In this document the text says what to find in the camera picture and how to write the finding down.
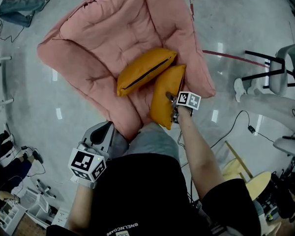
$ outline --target white marker cube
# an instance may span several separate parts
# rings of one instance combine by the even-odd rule
[[[74,148],[68,167],[77,177],[90,182],[96,182],[106,169],[106,163],[105,158],[101,155]]]
[[[192,92],[180,92],[177,99],[177,105],[185,106],[195,110],[199,109],[201,97]]]

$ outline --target gray floor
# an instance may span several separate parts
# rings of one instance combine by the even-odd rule
[[[57,199],[49,202],[58,207],[70,207],[76,185],[68,181],[71,173],[67,162],[73,147],[77,146],[90,126],[104,121],[99,112],[85,101],[62,77],[42,64],[36,55],[36,46],[48,30],[74,8],[81,0],[51,0],[35,15],[32,26],[20,34],[14,43],[0,41],[0,54],[11,55],[5,66],[8,95],[15,101],[0,113],[0,133],[7,121],[15,135],[17,147],[38,148],[44,158],[46,173],[27,178],[24,186],[41,179],[54,190]],[[284,0],[192,0],[195,25],[203,49],[244,57],[244,50],[267,55],[275,53],[295,40],[295,18]],[[21,27],[4,23],[2,37],[15,37]],[[217,95],[203,99],[194,120],[209,145],[226,134],[233,125],[240,106],[234,98],[234,79],[261,70],[254,65],[234,59],[205,55]],[[246,57],[263,62],[262,59]],[[295,89],[287,97],[295,99]],[[249,113],[250,124],[260,133],[274,140],[292,132],[269,118]],[[248,118],[241,114],[227,140],[244,159],[253,175],[262,171],[280,171],[290,162],[286,154],[275,149],[271,142],[247,130]],[[169,134],[177,140],[179,128]],[[186,157],[180,148],[181,163]],[[231,156],[223,141],[214,147],[223,166]],[[35,163],[31,174],[42,173]],[[188,166],[183,168],[187,185],[190,183]]]

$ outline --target gray shorts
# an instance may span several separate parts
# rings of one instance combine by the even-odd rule
[[[140,129],[137,137],[130,144],[120,134],[115,135],[109,151],[110,159],[147,153],[171,156],[179,162],[177,143],[155,122]]]

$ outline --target jeans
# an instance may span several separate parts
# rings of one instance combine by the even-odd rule
[[[41,11],[45,0],[3,0],[0,5],[0,18],[3,20],[30,27],[32,17],[24,16],[19,11]]]
[[[112,148],[109,152],[110,159],[130,154],[148,153],[171,156],[179,162],[177,143],[155,122],[151,122],[140,129],[137,137],[129,146],[127,145],[123,149],[120,147],[117,149]]]
[[[31,162],[15,158],[6,167],[0,168],[0,190],[11,192],[26,177],[31,168]]]

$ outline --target white chair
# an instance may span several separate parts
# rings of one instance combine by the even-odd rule
[[[269,72],[243,77],[241,78],[242,81],[269,76],[269,86],[264,86],[264,89],[270,89],[273,93],[280,96],[284,96],[286,94],[288,87],[295,87],[295,83],[287,83],[288,74],[292,75],[295,79],[295,44],[281,48],[275,57],[250,51],[245,51],[245,53],[268,59],[270,63],[265,62],[269,65]],[[289,71],[285,67],[285,58],[287,55],[289,55],[292,59],[293,71]]]

